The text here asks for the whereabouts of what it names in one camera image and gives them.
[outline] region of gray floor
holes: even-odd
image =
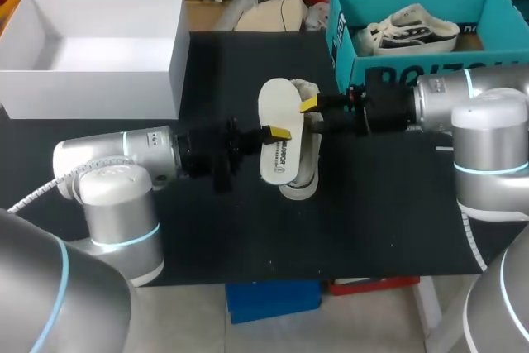
[[[441,306],[458,278],[436,281]],[[138,290],[150,353],[422,353],[411,289],[323,299],[312,312],[231,325],[223,285]],[[464,343],[454,353],[466,352]]]

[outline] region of teal shoe box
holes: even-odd
[[[461,32],[476,33],[484,49],[357,56],[354,31],[414,3],[422,4],[435,17],[457,23]],[[341,92],[352,84],[364,84],[365,75],[372,68],[383,68],[385,80],[413,84],[422,74],[529,62],[529,26],[511,0],[331,0],[326,41]]]

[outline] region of white box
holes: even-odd
[[[178,119],[183,0],[21,0],[0,36],[12,119]]]

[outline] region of table surface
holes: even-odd
[[[176,121],[9,121],[0,126],[0,207],[50,180],[59,141],[170,125],[176,132],[235,116],[259,125],[257,97],[269,79],[305,79],[336,91],[319,32],[194,33]],[[442,134],[325,136],[320,184],[293,202],[260,179],[246,158],[233,191],[210,179],[176,181],[155,194],[165,268],[154,285],[267,279],[334,279],[478,273],[455,201],[451,145]],[[86,237],[81,206],[57,191],[20,215],[65,240]],[[486,263],[525,226],[471,221]]]

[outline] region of white sneaker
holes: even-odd
[[[292,84],[298,89],[302,101],[312,98],[320,92],[316,84],[305,80],[292,80]],[[318,112],[306,113],[305,117],[307,122],[323,121],[323,116]],[[321,143],[321,134],[303,131],[298,175],[290,184],[279,186],[279,191],[283,196],[291,200],[305,200],[316,192],[319,181],[317,163]]]
[[[454,49],[460,28],[430,15],[420,4],[371,23],[355,35],[359,56],[446,53]]]

